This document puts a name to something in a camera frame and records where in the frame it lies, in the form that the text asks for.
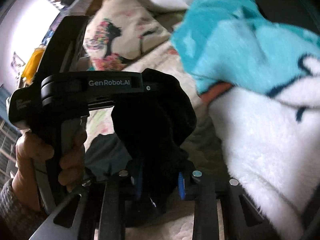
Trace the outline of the person left hand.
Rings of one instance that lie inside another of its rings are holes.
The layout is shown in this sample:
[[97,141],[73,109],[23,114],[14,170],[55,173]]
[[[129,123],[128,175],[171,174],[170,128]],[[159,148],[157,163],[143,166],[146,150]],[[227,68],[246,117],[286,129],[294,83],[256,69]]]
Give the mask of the person left hand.
[[[81,126],[81,121],[75,119],[72,120],[72,124],[75,124],[72,149],[61,158],[59,165],[62,171],[58,176],[59,183],[67,187],[68,191],[72,191],[83,180],[84,142],[87,139],[87,133]],[[32,131],[26,131],[18,139],[16,144],[18,170],[12,180],[12,190],[17,199],[33,211],[38,212],[41,209],[35,165],[45,164],[53,156],[52,146],[44,143]]]

